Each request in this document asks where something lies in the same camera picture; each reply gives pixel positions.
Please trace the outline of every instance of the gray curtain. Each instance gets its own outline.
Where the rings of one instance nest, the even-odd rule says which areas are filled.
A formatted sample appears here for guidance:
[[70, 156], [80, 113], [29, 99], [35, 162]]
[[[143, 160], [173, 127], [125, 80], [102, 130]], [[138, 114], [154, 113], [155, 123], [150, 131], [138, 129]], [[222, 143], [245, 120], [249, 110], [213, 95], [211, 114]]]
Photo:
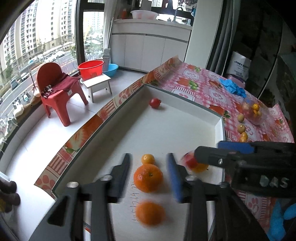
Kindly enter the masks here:
[[240, 0], [224, 0], [213, 48], [206, 69], [223, 75], [237, 27]]

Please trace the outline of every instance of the plastic chair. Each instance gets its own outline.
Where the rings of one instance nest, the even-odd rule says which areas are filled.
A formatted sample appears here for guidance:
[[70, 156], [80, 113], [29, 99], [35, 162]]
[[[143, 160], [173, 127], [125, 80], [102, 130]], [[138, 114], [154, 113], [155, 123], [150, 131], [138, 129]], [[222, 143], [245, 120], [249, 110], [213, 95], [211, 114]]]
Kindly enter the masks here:
[[[51, 62], [41, 66], [37, 72], [37, 85], [40, 93], [44, 91], [46, 86], [56, 85], [62, 74], [63, 71], [61, 67], [56, 63]], [[75, 82], [71, 88], [71, 91], [72, 93], [70, 95], [68, 95], [66, 91], [61, 90], [50, 95], [48, 98], [41, 96], [41, 101], [47, 116], [50, 117], [49, 107], [54, 108], [64, 126], [70, 125], [70, 118], [67, 111], [67, 102], [74, 94], [78, 93], [85, 105], [89, 103], [82, 91], [79, 81]]]

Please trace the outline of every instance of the floral tablecloth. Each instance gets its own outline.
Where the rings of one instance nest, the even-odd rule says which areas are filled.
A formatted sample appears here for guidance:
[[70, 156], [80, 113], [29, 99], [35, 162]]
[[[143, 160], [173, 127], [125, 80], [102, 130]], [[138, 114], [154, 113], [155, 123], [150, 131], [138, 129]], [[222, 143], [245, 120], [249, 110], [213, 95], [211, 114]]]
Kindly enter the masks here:
[[[220, 85], [219, 78], [222, 77], [208, 70], [183, 63], [177, 57], [169, 59], [119, 93], [84, 124], [59, 150], [37, 179], [35, 185], [55, 198], [52, 188], [80, 148], [99, 126], [145, 83], [158, 86], [216, 111], [224, 117], [226, 139], [238, 141], [240, 134], [237, 132], [239, 124], [237, 116], [242, 112], [243, 98], [227, 92]], [[256, 100], [250, 93], [246, 92], [246, 94], [250, 99]], [[269, 115], [266, 121], [260, 126], [255, 126], [245, 120], [248, 141], [294, 142], [279, 106], [268, 108], [268, 111]], [[275, 199], [259, 197], [242, 191], [237, 191], [237, 194], [267, 231]]]

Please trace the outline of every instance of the blue gripper pad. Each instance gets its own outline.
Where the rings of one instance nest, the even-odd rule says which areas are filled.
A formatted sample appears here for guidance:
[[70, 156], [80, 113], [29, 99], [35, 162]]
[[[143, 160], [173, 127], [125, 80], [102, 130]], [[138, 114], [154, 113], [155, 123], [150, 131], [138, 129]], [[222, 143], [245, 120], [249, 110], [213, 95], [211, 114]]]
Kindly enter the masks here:
[[250, 154], [254, 152], [253, 146], [251, 146], [249, 143], [241, 142], [220, 141], [217, 144], [217, 148], [239, 151], [242, 154]]
[[184, 194], [183, 194], [183, 179], [187, 175], [187, 171], [184, 166], [177, 165], [175, 158], [172, 153], [167, 154], [167, 165], [169, 172], [169, 179], [174, 197], [177, 199], [177, 202], [183, 203]]

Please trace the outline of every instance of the white cabinet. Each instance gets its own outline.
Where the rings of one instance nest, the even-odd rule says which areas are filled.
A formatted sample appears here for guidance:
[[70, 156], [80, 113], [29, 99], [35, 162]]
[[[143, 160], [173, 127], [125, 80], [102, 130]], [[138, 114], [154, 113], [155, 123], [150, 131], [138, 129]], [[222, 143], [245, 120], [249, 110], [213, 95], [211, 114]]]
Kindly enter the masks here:
[[145, 36], [141, 70], [149, 72], [161, 65], [164, 46], [164, 38]]
[[124, 67], [141, 69], [144, 35], [126, 35]]
[[172, 39], [165, 39], [165, 47], [163, 50], [163, 57], [161, 63], [163, 64], [168, 59], [178, 55], [181, 61], [184, 61], [188, 43], [176, 41]]
[[124, 55], [126, 48], [126, 35], [115, 34], [112, 35], [110, 40], [111, 47], [111, 62], [124, 67]]

